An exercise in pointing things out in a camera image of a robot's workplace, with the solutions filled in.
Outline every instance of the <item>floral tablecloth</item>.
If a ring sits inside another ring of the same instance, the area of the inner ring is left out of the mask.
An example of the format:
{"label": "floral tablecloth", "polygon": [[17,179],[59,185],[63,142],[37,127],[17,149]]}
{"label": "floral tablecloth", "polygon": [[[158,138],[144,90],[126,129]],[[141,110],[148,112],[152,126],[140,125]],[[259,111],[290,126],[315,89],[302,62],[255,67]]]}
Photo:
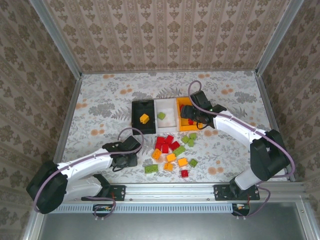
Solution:
{"label": "floral tablecloth", "polygon": [[[252,71],[88,74],[82,76],[62,161],[77,159],[105,143],[116,142],[119,132],[131,126],[133,100],[184,97],[194,80],[201,81],[202,90],[213,106],[220,104],[252,126],[270,129]],[[197,84],[192,90],[198,90]],[[121,140],[130,134],[131,131],[125,131]],[[171,134],[182,143],[186,132]],[[151,158],[156,136],[167,135],[145,135],[145,144],[138,153],[138,166],[116,173],[111,168],[102,169],[100,173],[111,183],[228,182],[250,164],[250,153],[244,145],[222,131],[206,128],[197,131],[194,147],[186,145],[186,151],[179,155],[178,158],[198,161],[195,168],[184,167],[189,170],[189,177],[181,178],[182,168],[177,162],[173,172],[168,172],[163,170],[165,154],[158,161]],[[145,174],[144,166],[150,164],[158,164],[159,172]]]}

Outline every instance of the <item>green block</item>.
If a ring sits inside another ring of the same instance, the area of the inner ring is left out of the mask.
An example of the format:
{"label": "green block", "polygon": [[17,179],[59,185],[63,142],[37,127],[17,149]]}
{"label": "green block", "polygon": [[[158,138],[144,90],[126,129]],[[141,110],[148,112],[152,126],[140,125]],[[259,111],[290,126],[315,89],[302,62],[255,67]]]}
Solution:
{"label": "green block", "polygon": [[192,140],[196,140],[197,134],[195,132],[194,133],[190,133],[189,134],[189,138],[192,139]]}
{"label": "green block", "polygon": [[197,164],[198,164],[198,161],[195,160],[194,158],[192,158],[191,161],[189,162],[189,165],[190,165],[191,167],[193,167],[193,168],[194,168]]}
{"label": "green block", "polygon": [[159,112],[157,117],[158,117],[158,119],[163,120],[166,117],[166,115],[163,112]]}
{"label": "green block", "polygon": [[188,136],[183,136],[183,138],[181,139],[181,141],[186,144],[189,141]]}
{"label": "green block", "polygon": [[193,140],[193,139],[190,139],[189,141],[188,141],[188,146],[189,147],[193,147],[195,145],[195,141]]}
{"label": "green block", "polygon": [[145,174],[151,174],[153,171],[152,171],[152,165],[151,166],[145,166],[144,167],[144,173]]}
{"label": "green block", "polygon": [[150,167],[151,167],[153,173],[157,173],[159,171],[158,164],[153,164]]}
{"label": "green block", "polygon": [[184,146],[180,146],[178,147],[176,150],[173,151],[174,155],[177,157],[180,154],[182,154],[185,151],[185,147]]}

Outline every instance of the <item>floral wallpaper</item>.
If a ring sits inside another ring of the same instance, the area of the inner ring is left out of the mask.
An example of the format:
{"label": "floral wallpaper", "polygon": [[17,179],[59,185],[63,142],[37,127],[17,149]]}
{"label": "floral wallpaper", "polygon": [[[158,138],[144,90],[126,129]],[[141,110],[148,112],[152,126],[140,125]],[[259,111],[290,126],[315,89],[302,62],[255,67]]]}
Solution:
{"label": "floral wallpaper", "polygon": [[0,1],[0,239],[23,235],[26,186],[53,159],[75,79],[27,1]]}
{"label": "floral wallpaper", "polygon": [[320,223],[320,1],[305,0],[262,74],[287,149]]}
{"label": "floral wallpaper", "polygon": [[[75,107],[67,138],[63,162],[93,153],[106,143],[117,142],[119,132],[131,126],[132,101],[144,99],[168,99],[188,95],[189,84],[194,80],[202,83],[202,90],[213,105],[225,106],[236,117],[252,126],[269,130],[269,121],[259,93],[253,71],[206,71],[206,72],[158,72],[84,74],[81,91]],[[124,141],[132,131],[121,136]],[[189,132],[170,133],[182,144],[182,137]],[[137,154],[138,165],[119,172],[111,168],[102,173],[112,183],[201,183],[228,182],[250,165],[250,153],[239,141],[227,133],[207,127],[196,132],[194,146],[185,144],[186,151],[178,159],[195,158],[195,168],[188,178],[181,178],[182,170],[175,161],[173,172],[164,170],[166,154],[153,160],[157,136],[168,133],[146,134],[142,149]],[[145,174],[144,167],[158,164],[159,171]],[[274,178],[286,181],[286,178]]]}
{"label": "floral wallpaper", "polygon": [[84,73],[255,69],[290,0],[45,0]]}

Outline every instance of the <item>orange tray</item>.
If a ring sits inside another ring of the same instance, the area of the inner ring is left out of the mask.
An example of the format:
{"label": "orange tray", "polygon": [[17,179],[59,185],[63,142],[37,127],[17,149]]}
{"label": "orange tray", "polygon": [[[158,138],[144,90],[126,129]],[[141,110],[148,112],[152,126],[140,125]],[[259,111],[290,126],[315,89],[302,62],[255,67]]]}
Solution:
{"label": "orange tray", "polygon": [[[181,105],[190,105],[191,101],[188,97],[177,97],[176,98],[176,106],[177,106],[177,111],[178,111],[178,118],[179,118],[179,131],[180,132],[185,132],[185,131],[197,131],[199,130],[197,128],[196,122],[193,122],[193,125],[189,125],[188,119],[181,118],[180,116],[180,106]],[[201,129],[203,127],[202,123],[198,123],[199,128]]]}

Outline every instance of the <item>wall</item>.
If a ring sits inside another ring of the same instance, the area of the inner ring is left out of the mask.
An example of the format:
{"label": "wall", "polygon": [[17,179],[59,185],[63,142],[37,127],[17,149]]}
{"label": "wall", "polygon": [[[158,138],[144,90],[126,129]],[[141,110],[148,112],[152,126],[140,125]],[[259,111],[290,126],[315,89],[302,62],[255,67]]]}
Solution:
{"label": "wall", "polygon": [[45,0],[84,73],[250,69],[289,0]]}
{"label": "wall", "polygon": [[305,0],[262,74],[287,149],[320,220],[320,1]]}
{"label": "wall", "polygon": [[26,186],[54,156],[75,79],[25,0],[0,1],[0,239],[19,239]]}

